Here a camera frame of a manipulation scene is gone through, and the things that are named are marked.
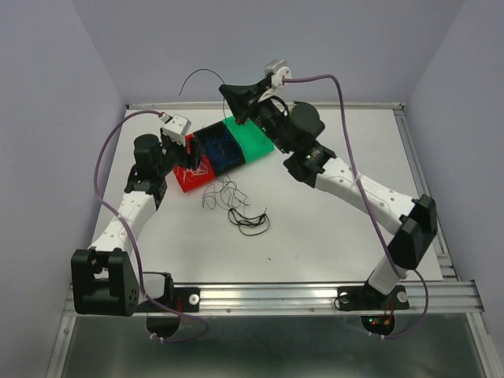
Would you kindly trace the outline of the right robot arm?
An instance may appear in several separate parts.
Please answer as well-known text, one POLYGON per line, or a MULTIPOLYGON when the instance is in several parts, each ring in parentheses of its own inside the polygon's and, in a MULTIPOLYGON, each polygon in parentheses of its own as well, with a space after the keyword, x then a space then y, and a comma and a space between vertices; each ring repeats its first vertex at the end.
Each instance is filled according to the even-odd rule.
POLYGON ((384 257, 362 288, 362 298, 380 307, 409 271, 418 267, 438 233, 437 208, 429 195, 413 198, 394 191, 358 172, 318 142, 325 129, 314 106, 296 102, 279 109, 281 98, 272 94, 267 80, 249 86, 222 84, 223 95, 237 124, 250 120, 288 159, 289 174, 298 182, 343 200, 369 215, 376 232, 393 238, 384 242, 384 257))

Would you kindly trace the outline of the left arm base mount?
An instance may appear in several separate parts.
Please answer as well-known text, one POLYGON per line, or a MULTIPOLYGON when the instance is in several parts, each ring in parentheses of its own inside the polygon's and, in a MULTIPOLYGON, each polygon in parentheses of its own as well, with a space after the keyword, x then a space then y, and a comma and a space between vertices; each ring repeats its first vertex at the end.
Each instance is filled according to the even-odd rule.
POLYGON ((148 294, 156 302, 170 309, 184 313, 197 313, 199 311, 201 298, 199 287, 175 287, 172 294, 169 293, 168 289, 161 287, 148 291, 148 294))

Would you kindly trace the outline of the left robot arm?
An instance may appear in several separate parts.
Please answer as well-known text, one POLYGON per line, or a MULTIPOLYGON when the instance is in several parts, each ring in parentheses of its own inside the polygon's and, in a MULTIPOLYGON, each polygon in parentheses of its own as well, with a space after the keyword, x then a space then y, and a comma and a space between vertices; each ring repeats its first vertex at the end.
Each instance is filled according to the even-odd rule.
POLYGON ((204 149, 196 137, 178 144, 168 136, 144 134, 134 141, 134 159, 118 209, 102 234, 71 258, 75 311, 84 315, 130 317, 139 303, 169 309, 175 291, 156 283, 146 295, 137 239, 158 211, 167 191, 166 176, 175 168, 197 169, 204 149))

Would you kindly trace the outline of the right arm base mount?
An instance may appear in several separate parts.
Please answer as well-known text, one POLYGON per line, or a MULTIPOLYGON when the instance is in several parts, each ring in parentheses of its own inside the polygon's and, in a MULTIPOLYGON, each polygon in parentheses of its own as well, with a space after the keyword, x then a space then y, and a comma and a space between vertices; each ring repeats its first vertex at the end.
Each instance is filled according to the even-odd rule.
POLYGON ((389 294, 383 295, 367 284, 339 288, 333 306, 346 312, 406 310, 410 308, 404 286, 396 285, 389 294))

